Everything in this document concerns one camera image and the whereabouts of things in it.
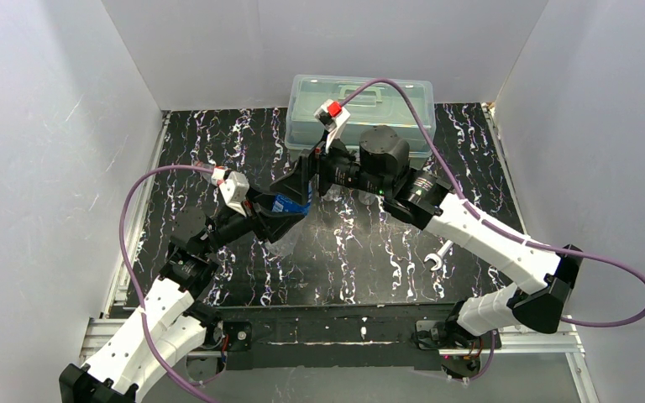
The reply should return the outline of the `blue label plastic bottle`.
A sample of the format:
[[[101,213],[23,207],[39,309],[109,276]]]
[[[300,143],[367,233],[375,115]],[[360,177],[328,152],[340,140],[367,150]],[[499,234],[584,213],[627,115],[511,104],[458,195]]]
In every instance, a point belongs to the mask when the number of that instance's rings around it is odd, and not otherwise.
[[[305,217],[309,213],[309,208],[312,203],[312,188],[308,187],[308,198],[304,204],[298,204],[291,200],[290,198],[277,195],[273,202],[272,212],[299,212],[302,213]],[[286,257],[293,253],[296,243],[301,237],[303,229],[303,220],[296,223],[286,234],[276,241],[275,243],[267,242],[265,247],[274,255],[280,257]]]

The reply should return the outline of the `clear unlabelled plastic bottle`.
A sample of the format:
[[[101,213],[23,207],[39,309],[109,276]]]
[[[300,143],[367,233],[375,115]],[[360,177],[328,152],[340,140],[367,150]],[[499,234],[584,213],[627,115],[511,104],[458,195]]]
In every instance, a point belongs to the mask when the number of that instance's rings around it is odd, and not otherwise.
[[[358,200],[365,206],[372,206],[379,203],[380,196],[378,194],[361,191],[358,195]]]

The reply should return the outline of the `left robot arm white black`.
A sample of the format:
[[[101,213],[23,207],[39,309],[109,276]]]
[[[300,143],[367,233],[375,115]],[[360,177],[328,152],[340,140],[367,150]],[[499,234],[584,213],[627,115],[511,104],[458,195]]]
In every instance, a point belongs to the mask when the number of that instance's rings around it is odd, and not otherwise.
[[[138,295],[136,311],[84,364],[61,372],[62,401],[140,402],[165,375],[199,400],[212,401],[173,367],[205,343],[220,319],[199,299],[219,267],[211,254],[249,233],[275,242],[306,216],[275,212],[274,201],[274,195],[252,189],[241,212],[223,207],[209,217],[198,207],[181,210],[149,292]]]

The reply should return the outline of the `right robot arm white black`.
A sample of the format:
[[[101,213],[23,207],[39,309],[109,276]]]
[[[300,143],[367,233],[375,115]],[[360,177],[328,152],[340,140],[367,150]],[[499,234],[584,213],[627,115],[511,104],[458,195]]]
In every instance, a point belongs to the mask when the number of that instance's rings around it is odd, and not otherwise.
[[[358,155],[339,139],[328,150],[318,144],[301,154],[292,171],[270,189],[302,204],[312,178],[318,179],[321,192],[337,185],[380,196],[384,210],[395,219],[451,241],[511,279],[496,292],[457,303],[445,323],[447,332],[472,338],[520,325],[545,334],[557,332],[581,260],[533,249],[516,231],[509,238],[493,231],[507,227],[483,212],[469,211],[439,177],[413,169],[407,141],[392,128],[365,130]]]

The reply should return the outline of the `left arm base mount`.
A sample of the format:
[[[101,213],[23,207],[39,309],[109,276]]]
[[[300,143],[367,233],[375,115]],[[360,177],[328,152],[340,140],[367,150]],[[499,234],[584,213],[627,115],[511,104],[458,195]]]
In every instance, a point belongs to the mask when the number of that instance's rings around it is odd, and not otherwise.
[[[206,332],[203,344],[195,348],[190,355],[213,352],[245,352],[253,344],[253,326],[251,322],[223,321],[211,325]]]

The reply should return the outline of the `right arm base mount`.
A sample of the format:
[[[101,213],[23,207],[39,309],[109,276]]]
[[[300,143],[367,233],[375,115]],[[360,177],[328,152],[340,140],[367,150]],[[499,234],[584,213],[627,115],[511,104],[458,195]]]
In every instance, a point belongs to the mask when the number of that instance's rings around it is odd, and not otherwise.
[[[485,373],[502,346],[496,330],[470,336],[455,325],[431,320],[416,322],[411,341],[421,350],[439,353],[446,376],[465,384]]]

